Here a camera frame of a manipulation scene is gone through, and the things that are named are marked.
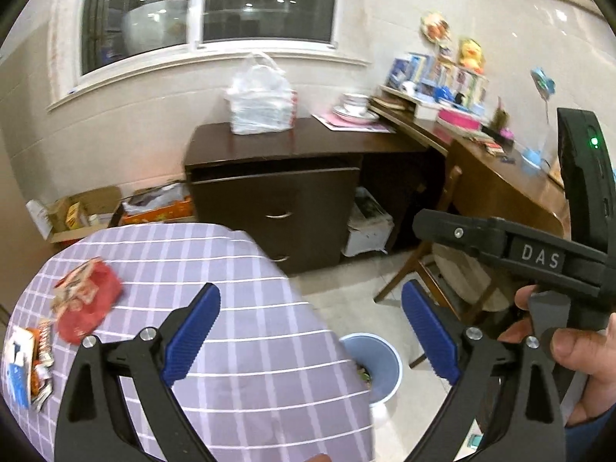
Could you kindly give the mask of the person's right hand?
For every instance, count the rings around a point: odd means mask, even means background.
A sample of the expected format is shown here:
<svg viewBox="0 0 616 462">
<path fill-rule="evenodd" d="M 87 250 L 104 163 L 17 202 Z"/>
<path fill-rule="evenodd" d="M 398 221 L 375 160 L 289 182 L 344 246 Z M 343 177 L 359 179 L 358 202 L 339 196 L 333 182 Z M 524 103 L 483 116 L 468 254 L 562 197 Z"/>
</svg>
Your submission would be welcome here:
<svg viewBox="0 0 616 462">
<path fill-rule="evenodd" d="M 588 375 L 584 394 L 568 419 L 568 427 L 599 418 L 615 405 L 615 324 L 616 315 L 612 313 L 603 333 L 560 328 L 552 335 L 553 360 Z"/>
</svg>

